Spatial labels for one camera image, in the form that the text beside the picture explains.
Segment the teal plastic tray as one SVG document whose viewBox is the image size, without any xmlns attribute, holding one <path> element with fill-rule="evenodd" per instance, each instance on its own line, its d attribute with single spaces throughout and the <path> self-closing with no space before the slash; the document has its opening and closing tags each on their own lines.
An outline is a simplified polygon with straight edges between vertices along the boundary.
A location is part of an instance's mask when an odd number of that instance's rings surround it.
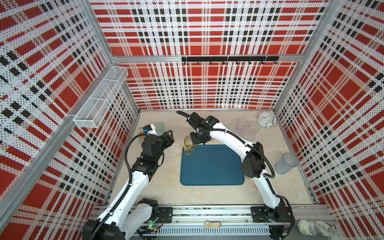
<svg viewBox="0 0 384 240">
<path fill-rule="evenodd" d="M 184 186 L 239 186 L 245 182 L 242 160 L 225 145 L 200 145 L 182 153 L 180 182 Z"/>
</svg>

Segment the clear glass back left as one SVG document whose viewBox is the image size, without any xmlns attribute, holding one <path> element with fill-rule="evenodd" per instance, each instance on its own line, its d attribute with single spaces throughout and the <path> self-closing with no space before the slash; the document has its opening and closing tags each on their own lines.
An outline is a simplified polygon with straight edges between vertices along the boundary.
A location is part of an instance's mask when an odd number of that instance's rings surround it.
<svg viewBox="0 0 384 240">
<path fill-rule="evenodd" d="M 239 130 L 246 130 L 249 126 L 249 122 L 248 120 L 244 119 L 244 118 L 239 118 L 237 119 L 236 121 L 236 128 L 239 129 Z"/>
</svg>

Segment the beige small figure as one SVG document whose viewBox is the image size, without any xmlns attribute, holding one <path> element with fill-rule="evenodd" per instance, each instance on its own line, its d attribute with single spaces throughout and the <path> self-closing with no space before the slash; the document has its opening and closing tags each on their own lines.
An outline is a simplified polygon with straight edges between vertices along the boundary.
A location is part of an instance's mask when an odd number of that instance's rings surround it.
<svg viewBox="0 0 384 240">
<path fill-rule="evenodd" d="M 206 230 L 209 230 L 211 228 L 220 228 L 222 224 L 220 222 L 210 222 L 210 221 L 205 221 L 204 227 Z"/>
</svg>

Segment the mint green frosted cup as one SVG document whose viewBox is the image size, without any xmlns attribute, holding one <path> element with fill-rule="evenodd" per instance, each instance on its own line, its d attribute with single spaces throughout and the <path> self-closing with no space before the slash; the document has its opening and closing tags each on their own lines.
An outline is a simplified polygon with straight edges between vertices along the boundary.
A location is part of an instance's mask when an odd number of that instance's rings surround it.
<svg viewBox="0 0 384 240">
<path fill-rule="evenodd" d="M 162 136 L 165 132 L 165 126 L 163 123 L 154 123 L 154 128 L 158 136 Z"/>
</svg>

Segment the amber tall glass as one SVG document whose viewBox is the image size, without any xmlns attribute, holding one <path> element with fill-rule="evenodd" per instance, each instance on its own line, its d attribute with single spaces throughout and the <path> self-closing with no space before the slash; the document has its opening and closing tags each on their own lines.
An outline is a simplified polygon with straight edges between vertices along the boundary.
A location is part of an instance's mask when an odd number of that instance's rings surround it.
<svg viewBox="0 0 384 240">
<path fill-rule="evenodd" d="M 197 145 L 193 144 L 191 136 L 187 136 L 184 139 L 184 153 L 188 156 L 190 156 L 195 149 L 197 148 Z"/>
</svg>

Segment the blue grey frosted cup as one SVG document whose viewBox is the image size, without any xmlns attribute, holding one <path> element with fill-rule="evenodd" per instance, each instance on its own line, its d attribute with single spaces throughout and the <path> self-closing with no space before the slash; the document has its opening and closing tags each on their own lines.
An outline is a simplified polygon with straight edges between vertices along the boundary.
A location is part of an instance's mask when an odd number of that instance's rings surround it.
<svg viewBox="0 0 384 240">
<path fill-rule="evenodd" d="M 275 164 L 275 172 L 284 175 L 297 167 L 299 159 L 292 153 L 284 153 L 281 159 Z"/>
</svg>

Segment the crumpled white cloth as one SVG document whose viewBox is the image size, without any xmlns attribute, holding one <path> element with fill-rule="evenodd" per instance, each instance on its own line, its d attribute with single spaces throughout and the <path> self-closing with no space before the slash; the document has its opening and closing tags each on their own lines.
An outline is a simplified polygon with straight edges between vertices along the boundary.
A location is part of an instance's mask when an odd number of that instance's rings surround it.
<svg viewBox="0 0 384 240">
<path fill-rule="evenodd" d="M 332 237 L 336 233 L 335 226 L 324 221 L 299 220 L 297 227 L 299 232 L 305 236 Z"/>
</svg>

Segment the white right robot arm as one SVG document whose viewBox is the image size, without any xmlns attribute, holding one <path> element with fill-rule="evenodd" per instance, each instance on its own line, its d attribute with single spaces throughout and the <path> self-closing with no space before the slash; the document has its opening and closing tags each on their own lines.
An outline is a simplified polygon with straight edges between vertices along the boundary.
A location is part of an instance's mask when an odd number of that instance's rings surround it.
<svg viewBox="0 0 384 240">
<path fill-rule="evenodd" d="M 186 117 L 187 123 L 193 128 L 190 133 L 194 145 L 206 144 L 216 139 L 233 150 L 242 160 L 243 174 L 252 179 L 264 201 L 267 217 L 277 222 L 284 213 L 288 214 L 291 224 L 295 223 L 292 207 L 286 197 L 280 196 L 274 190 L 270 179 L 275 177 L 275 171 L 264 155 L 264 149 L 259 142 L 251 143 L 226 128 L 213 116 L 200 117 L 196 112 L 191 114 L 177 112 Z"/>
</svg>

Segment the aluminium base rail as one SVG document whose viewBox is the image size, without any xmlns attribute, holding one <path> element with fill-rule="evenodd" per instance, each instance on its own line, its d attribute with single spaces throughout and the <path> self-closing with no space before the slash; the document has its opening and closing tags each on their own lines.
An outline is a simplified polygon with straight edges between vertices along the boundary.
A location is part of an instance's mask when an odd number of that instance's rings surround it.
<svg viewBox="0 0 384 240">
<path fill-rule="evenodd" d="M 277 222 L 267 217 L 262 205 L 163 205 L 154 222 L 144 223 L 133 236 L 154 240 L 165 236 L 269 236 L 282 240 L 299 220 L 324 221 L 335 226 L 336 219 L 325 205 L 291 205 L 295 223 L 286 213 Z M 220 228 L 206 230 L 205 221 L 220 222 Z"/>
</svg>

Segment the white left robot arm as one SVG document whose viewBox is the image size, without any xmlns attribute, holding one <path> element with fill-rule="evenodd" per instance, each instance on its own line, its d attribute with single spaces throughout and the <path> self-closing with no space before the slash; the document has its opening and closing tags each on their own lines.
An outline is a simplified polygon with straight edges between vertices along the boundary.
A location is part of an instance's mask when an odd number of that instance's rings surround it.
<svg viewBox="0 0 384 240">
<path fill-rule="evenodd" d="M 128 168 L 128 181 L 96 220 L 87 221 L 82 231 L 84 240 L 129 240 L 144 223 L 158 219 L 158 201 L 143 198 L 136 207 L 134 203 L 163 164 L 165 149 L 175 140 L 171 130 L 160 136 L 149 130 L 142 136 L 142 152 Z"/>
</svg>

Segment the white alarm clock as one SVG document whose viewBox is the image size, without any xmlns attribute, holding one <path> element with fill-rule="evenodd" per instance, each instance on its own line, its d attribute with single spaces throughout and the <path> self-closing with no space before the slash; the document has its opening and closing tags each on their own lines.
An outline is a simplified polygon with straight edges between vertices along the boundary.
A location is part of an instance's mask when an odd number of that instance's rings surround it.
<svg viewBox="0 0 384 240">
<path fill-rule="evenodd" d="M 277 126 L 277 118 L 268 112 L 261 112 L 257 116 L 257 123 L 263 128 L 273 128 Z"/>
</svg>

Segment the clear glass back right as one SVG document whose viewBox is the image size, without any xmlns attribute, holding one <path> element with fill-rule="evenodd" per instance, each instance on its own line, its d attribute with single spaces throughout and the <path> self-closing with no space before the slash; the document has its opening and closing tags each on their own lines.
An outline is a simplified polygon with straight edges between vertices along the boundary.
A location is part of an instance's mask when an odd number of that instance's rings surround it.
<svg viewBox="0 0 384 240">
<path fill-rule="evenodd" d="M 249 129 L 256 134 L 261 130 L 261 126 L 257 122 L 250 122 Z"/>
</svg>

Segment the black hook rail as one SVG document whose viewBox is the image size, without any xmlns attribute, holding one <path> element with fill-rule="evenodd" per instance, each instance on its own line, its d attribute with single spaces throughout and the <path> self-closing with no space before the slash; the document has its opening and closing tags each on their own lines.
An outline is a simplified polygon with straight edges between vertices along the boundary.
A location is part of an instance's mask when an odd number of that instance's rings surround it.
<svg viewBox="0 0 384 240">
<path fill-rule="evenodd" d="M 246 57 L 246 56 L 227 56 L 227 57 L 181 57 L 183 63 L 213 63 L 213 62 L 273 62 L 276 63 L 279 61 L 279 56 L 254 56 L 254 57 Z"/>
</svg>

